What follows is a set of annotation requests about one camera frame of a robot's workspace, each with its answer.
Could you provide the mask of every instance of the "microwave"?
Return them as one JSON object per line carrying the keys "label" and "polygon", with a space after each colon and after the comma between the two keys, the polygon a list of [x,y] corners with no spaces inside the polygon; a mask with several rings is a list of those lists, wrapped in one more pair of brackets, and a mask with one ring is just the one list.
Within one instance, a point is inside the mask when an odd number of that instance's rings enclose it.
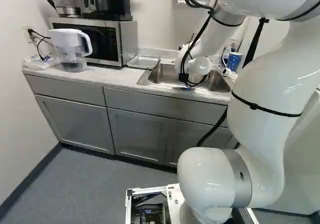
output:
{"label": "microwave", "polygon": [[77,29],[89,35],[90,64],[123,66],[138,54],[136,21],[104,21],[78,18],[49,18],[52,29]]}

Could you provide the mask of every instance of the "floor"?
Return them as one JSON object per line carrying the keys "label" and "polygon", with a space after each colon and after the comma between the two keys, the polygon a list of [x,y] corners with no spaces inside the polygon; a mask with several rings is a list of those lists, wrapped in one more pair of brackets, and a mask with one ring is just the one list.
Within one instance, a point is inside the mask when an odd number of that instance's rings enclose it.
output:
{"label": "floor", "polygon": [[[126,189],[177,183],[175,174],[63,149],[0,224],[124,224]],[[310,224],[254,211],[260,224]]]}

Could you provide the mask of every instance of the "lower cabinet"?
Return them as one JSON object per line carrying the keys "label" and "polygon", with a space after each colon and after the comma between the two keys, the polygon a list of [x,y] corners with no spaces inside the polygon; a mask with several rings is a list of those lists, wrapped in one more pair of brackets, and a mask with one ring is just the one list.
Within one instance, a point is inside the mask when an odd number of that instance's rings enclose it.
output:
{"label": "lower cabinet", "polygon": [[35,96],[59,141],[115,153],[106,107]]}
{"label": "lower cabinet", "polygon": [[[212,129],[212,126],[181,120],[171,120],[171,122],[164,164],[176,166],[180,155],[185,150],[195,147],[198,141]],[[227,148],[231,138],[229,129],[219,127],[208,137],[202,147]]]}
{"label": "lower cabinet", "polygon": [[[195,147],[212,128],[113,108],[108,108],[108,114],[117,155],[170,166],[175,166],[180,155]],[[226,148],[231,137],[229,129],[219,128],[203,146]]]}
{"label": "lower cabinet", "polygon": [[170,119],[108,108],[117,155],[163,163]]}

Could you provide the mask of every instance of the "electrical outlet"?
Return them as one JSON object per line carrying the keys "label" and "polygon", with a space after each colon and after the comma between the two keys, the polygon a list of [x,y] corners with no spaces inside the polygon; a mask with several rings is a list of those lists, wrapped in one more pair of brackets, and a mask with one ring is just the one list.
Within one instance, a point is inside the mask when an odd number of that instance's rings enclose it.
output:
{"label": "electrical outlet", "polygon": [[22,31],[24,33],[24,38],[27,40],[28,43],[32,43],[34,41],[33,38],[31,38],[31,35],[28,32],[28,29],[32,29],[31,26],[22,26]]}

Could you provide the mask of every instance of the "stainless steel sink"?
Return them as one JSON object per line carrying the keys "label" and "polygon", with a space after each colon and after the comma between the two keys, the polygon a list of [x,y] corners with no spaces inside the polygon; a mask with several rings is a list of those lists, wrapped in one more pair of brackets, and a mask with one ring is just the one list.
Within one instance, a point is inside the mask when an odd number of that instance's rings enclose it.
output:
{"label": "stainless steel sink", "polygon": [[[200,75],[190,75],[189,80],[193,83],[198,83],[202,78]],[[146,70],[137,84],[161,88],[188,89],[183,82],[179,81],[175,66],[162,63],[158,63],[152,70]],[[221,76],[220,72],[216,70],[211,70],[208,80],[202,86],[195,89],[220,93],[231,91],[230,86]]]}

